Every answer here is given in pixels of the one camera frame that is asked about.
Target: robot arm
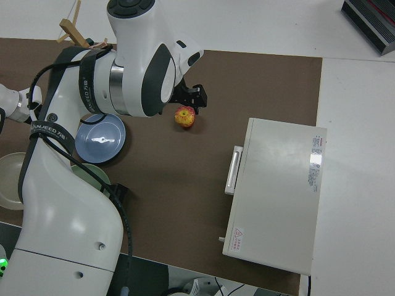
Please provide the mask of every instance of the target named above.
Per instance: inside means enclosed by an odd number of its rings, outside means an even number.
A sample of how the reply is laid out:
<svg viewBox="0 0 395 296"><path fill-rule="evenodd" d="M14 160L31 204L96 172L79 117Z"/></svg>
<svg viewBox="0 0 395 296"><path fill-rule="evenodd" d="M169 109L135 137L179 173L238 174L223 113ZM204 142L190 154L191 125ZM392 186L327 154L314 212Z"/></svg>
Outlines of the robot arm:
<svg viewBox="0 0 395 296"><path fill-rule="evenodd" d="M0 84L0 134L5 118L17 122L30 123L30 110L28 108L29 89L23 91L14 91ZM36 86L32 98L34 109L41 106L42 96L41 89Z"/></svg>
<svg viewBox="0 0 395 296"><path fill-rule="evenodd" d="M70 47L55 61L46 100L31 124L19 180L23 227L0 295L106 294L122 221L103 193L71 172L64 156L72 153L78 123L87 113L161 113L202 56L193 41L172 33L161 5L159 0L111 0L107 11L117 51ZM202 94L200 88L193 92Z"/></svg>

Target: white box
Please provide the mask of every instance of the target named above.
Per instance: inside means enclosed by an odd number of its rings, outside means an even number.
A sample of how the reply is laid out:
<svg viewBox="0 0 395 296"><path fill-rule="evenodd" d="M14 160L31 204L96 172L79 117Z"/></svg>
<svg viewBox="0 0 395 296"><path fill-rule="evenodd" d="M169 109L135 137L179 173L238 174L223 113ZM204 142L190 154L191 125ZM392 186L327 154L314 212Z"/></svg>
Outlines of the white box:
<svg viewBox="0 0 395 296"><path fill-rule="evenodd" d="M250 118L223 254L310 275L326 129Z"/></svg>

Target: metal ring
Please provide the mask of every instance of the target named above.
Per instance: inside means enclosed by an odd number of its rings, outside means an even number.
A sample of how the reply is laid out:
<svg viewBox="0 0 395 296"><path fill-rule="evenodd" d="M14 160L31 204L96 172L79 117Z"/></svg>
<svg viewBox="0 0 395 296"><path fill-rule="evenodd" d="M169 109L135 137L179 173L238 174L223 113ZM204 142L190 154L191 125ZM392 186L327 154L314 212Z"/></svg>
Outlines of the metal ring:
<svg viewBox="0 0 395 296"><path fill-rule="evenodd" d="M123 67L119 67L115 61L112 63L110 72L110 98L111 103L119 114L129 115L123 100L122 93Z"/></svg>

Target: white table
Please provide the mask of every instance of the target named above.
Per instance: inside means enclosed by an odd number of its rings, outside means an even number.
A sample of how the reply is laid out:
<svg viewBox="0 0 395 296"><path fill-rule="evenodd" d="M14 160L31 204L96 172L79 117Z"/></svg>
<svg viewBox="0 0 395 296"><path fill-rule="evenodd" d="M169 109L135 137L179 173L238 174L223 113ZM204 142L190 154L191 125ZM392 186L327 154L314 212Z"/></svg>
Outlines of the white table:
<svg viewBox="0 0 395 296"><path fill-rule="evenodd" d="M115 41L106 2L83 0L83 36ZM395 52L380 57L340 13L342 0L165 2L174 27L203 48L324 58L317 126L328 144L312 295L392 295ZM0 37L57 39L73 3L5 0Z"/></svg>

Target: power cord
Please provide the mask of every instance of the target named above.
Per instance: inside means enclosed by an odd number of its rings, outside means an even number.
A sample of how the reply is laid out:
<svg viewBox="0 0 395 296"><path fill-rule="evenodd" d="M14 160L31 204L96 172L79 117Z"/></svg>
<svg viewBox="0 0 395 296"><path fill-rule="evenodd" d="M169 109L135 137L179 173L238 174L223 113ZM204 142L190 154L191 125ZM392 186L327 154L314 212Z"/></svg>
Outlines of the power cord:
<svg viewBox="0 0 395 296"><path fill-rule="evenodd" d="M222 289L221 289L221 286L220 286L220 284L218 283L217 277L214 277L214 279L215 279L215 282L217 283L218 288L220 289L221 295L224 296L224 294L223 294L223 292L222 292ZM240 285L239 287L237 287L237 288L235 288L234 290L232 290L227 296L233 294L233 293L236 292L238 289L241 289L241 288L243 288L244 286L245 286L245 284Z"/></svg>
<svg viewBox="0 0 395 296"><path fill-rule="evenodd" d="M133 244L132 244L132 238L131 238L131 231L130 231L130 226L129 226L129 221L128 217L126 214L125 209L123 208L122 204L120 203L116 193L111 189L110 185L104 182L98 175L93 173L89 168L84 166L82 163L80 163L77 159L72 157L70 154L64 152L61 148L57 147L52 141L48 139L47 136L43 134L39 134L39 137L53 150L55 150L57 153L61 154L61 156L67 158L70 160L72 163L76 164L79 168L87 172L90 176L92 176L97 182L100 183L100 185L109 192L110 194L110 201L115 205L116 209L119 212L119 215L121 216L121 219L123 221L123 226L125 227L125 230L127 232L128 236L128 262L127 262L127 268L126 268L126 273L125 273L125 287L128 286L128 279L131 277L131 260L132 260L132 255L133 255Z"/></svg>
<svg viewBox="0 0 395 296"><path fill-rule="evenodd" d="M307 296L310 296L311 293L311 276L309 276L309 286L307 287Z"/></svg>

